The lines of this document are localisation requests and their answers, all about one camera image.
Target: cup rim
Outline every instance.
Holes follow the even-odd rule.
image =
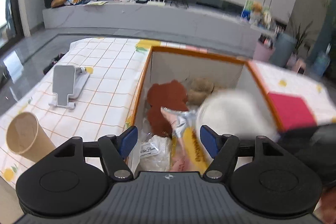
[[[27,114],[27,113],[30,114],[30,115],[32,115],[33,117],[35,117],[35,120],[36,120],[37,129],[36,129],[35,138],[34,138],[34,140],[31,142],[31,144],[30,144],[25,150],[23,150],[23,151],[21,151],[21,152],[14,152],[14,151],[9,147],[9,145],[8,145],[8,141],[7,141],[7,138],[8,138],[8,130],[9,130],[10,126],[12,125],[12,123],[14,122],[14,120],[15,120],[17,117],[19,117],[19,116],[22,115],[22,114]],[[9,149],[12,153],[17,154],[17,155],[22,155],[22,154],[26,153],[29,149],[31,149],[31,147],[32,147],[33,144],[35,143],[35,140],[36,140],[36,138],[37,138],[38,131],[39,131],[39,121],[38,121],[38,119],[37,119],[37,117],[36,117],[35,114],[33,114],[33,113],[29,112],[29,111],[24,111],[24,112],[19,113],[18,115],[16,115],[16,116],[13,118],[13,120],[10,122],[10,124],[8,125],[8,128],[7,128],[7,130],[6,130],[6,145],[7,145],[8,149]]]

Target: white label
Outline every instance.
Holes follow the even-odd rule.
[[[140,149],[140,158],[153,156],[159,153],[156,143],[144,143]]]

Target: marble tv stand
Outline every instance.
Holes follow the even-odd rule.
[[[198,46],[248,57],[253,56],[257,40],[263,32],[241,22],[239,17],[213,8],[195,5],[184,9],[170,6],[170,3],[158,7],[111,0],[102,6],[73,5],[45,9],[43,19],[46,29],[121,28],[192,37],[198,41]]]

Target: snack bag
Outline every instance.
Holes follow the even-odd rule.
[[[162,107],[161,113],[173,129],[170,171],[198,171],[202,175],[209,163],[195,134],[196,111],[174,111]]]

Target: gray gripper base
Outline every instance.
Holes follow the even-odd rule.
[[[142,172],[117,183],[89,211],[61,219],[25,215],[17,224],[317,224],[313,215],[277,220],[254,215],[230,197],[224,185],[207,183],[198,173]]]

